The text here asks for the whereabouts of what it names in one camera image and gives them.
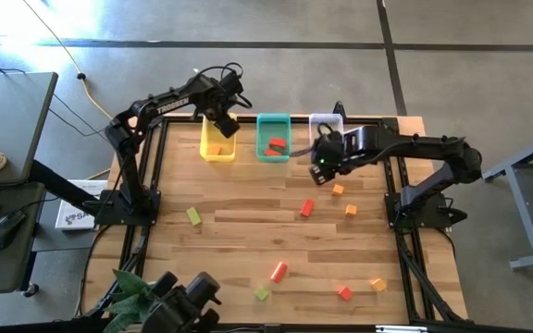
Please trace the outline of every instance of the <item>wooden tabletop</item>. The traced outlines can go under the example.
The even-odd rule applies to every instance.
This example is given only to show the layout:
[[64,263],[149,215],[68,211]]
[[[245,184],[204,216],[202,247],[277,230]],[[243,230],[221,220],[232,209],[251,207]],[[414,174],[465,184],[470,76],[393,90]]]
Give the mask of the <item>wooden tabletop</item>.
[[[398,121],[403,134],[425,134],[421,117]],[[162,202],[143,278],[155,281],[169,270],[186,285],[206,271],[221,284],[217,297],[223,304],[212,305],[221,323],[407,323],[396,242],[383,203],[382,166],[361,167],[317,187],[307,170],[309,156],[260,163],[255,125],[241,126],[235,162],[206,163],[199,155],[201,125],[169,125],[159,181]],[[307,125],[292,125],[292,140],[294,149],[308,146]],[[407,159],[406,165],[412,184],[433,172],[427,160]],[[115,161],[109,187],[117,175]],[[345,187],[342,197],[331,196],[334,184]],[[315,201],[308,218],[300,216],[306,199]],[[347,204],[357,206],[356,216],[345,217]],[[203,219],[198,228],[185,213],[190,207]],[[87,274],[85,310],[112,282],[124,233],[124,227],[115,226],[98,241]],[[433,229],[422,229],[421,240],[430,280],[453,310],[466,316],[450,243]],[[279,261],[289,269],[277,284],[269,277]],[[375,278],[387,280],[388,288],[373,291]],[[420,288],[413,281],[423,315]],[[340,286],[353,291],[349,302],[338,296]],[[254,295],[258,287],[271,292],[263,302]]]

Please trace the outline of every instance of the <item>small block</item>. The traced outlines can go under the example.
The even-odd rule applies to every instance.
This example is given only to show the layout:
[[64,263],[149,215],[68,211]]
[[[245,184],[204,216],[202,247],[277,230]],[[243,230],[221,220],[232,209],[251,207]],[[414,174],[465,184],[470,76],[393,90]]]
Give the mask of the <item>small block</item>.
[[347,287],[342,287],[339,291],[339,296],[348,302],[353,297],[353,292]]
[[274,149],[268,148],[265,150],[265,156],[281,156],[281,153]]
[[283,276],[285,276],[285,272],[287,272],[287,265],[283,262],[279,262],[277,267],[275,267],[275,271],[270,276],[270,279],[279,283],[283,279]]
[[332,188],[332,195],[341,196],[342,192],[344,191],[344,187],[341,185],[334,185]]
[[268,297],[268,293],[268,290],[264,288],[258,288],[254,291],[254,295],[256,295],[260,301],[264,301]]
[[312,214],[312,209],[314,208],[314,201],[308,199],[304,203],[304,208],[302,208],[301,216],[309,217]]
[[285,149],[287,146],[287,142],[281,138],[270,138],[270,141],[268,142],[269,147],[278,147]]
[[208,155],[219,155],[221,154],[221,146],[219,145],[210,145],[209,148],[207,149],[207,154]]
[[344,214],[347,216],[357,215],[357,206],[352,204],[347,204],[347,208],[344,210]]
[[371,287],[377,292],[384,291],[386,289],[386,281],[381,278],[376,278],[371,281]]
[[194,209],[194,207],[187,209],[186,214],[189,216],[189,219],[191,220],[191,223],[194,226],[197,226],[202,222],[199,213],[196,212],[196,209]]

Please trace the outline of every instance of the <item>gray metal frame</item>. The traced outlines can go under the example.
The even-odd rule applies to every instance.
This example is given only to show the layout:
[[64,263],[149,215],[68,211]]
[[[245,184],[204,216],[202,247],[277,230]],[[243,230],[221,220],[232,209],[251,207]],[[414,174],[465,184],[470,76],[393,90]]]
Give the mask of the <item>gray metal frame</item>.
[[[490,182],[499,176],[507,176],[512,194],[514,195],[515,205],[522,218],[522,223],[524,224],[524,229],[526,230],[527,238],[533,251],[533,221],[528,210],[529,202],[524,197],[524,193],[518,181],[518,176],[516,175],[518,168],[527,165],[531,161],[533,161],[533,144],[522,152],[508,158],[491,170],[485,172],[482,175],[482,178],[486,182]],[[533,266],[533,255],[510,261],[509,265],[512,269]]]

